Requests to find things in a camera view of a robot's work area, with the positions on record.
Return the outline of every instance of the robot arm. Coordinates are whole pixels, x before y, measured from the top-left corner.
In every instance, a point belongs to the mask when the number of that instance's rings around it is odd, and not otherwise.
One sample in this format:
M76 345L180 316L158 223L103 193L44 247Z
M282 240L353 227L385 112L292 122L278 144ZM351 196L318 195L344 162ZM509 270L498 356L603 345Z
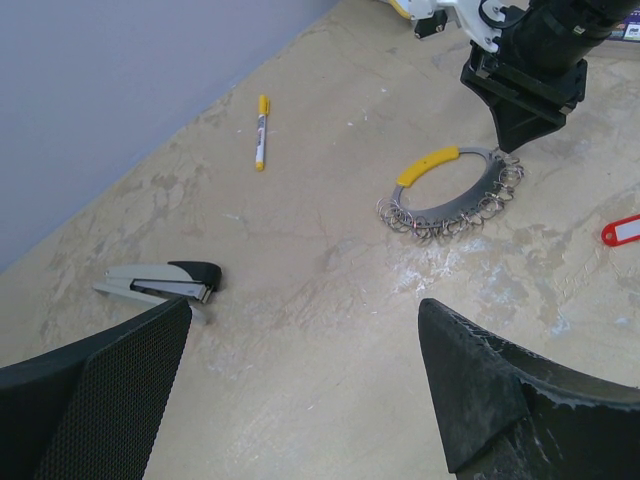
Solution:
M415 24L416 37L454 20L471 39L460 80L491 110L510 153L562 128L584 100L587 62L640 0L529 0L526 11L498 0L387 0Z

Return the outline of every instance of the beige tabletop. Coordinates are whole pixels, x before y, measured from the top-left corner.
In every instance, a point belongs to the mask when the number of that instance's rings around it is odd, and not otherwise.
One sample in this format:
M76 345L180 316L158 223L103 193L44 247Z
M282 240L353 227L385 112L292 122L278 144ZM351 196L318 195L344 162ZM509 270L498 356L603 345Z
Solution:
M388 5L346 0L0 278L0 363L140 308L91 284L111 265L210 261L225 288L191 327L149 479L447 479L417 335L421 299L571 368L640 385L640 63L590 60L587 99L518 151L505 212L417 244L375 213L395 177L449 146L495 146L449 26L427 41ZM257 100L271 97L266 168ZM434 206L482 169L413 187Z

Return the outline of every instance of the red key tag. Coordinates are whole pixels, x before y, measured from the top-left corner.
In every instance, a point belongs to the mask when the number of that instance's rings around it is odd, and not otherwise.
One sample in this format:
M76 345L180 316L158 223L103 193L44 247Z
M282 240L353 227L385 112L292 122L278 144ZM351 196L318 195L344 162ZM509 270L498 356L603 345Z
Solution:
M602 229L602 241L610 247L640 240L640 215L618 220Z

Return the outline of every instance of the gray stapler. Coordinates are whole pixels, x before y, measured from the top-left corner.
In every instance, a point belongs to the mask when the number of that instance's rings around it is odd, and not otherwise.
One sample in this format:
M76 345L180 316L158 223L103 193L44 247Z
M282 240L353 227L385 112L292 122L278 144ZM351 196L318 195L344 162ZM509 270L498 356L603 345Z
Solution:
M151 307L168 297L181 296L206 303L220 287L222 270L208 262L169 262L166 265L122 265L110 267L105 281L93 288L121 299ZM191 307L194 320L206 322L206 315Z

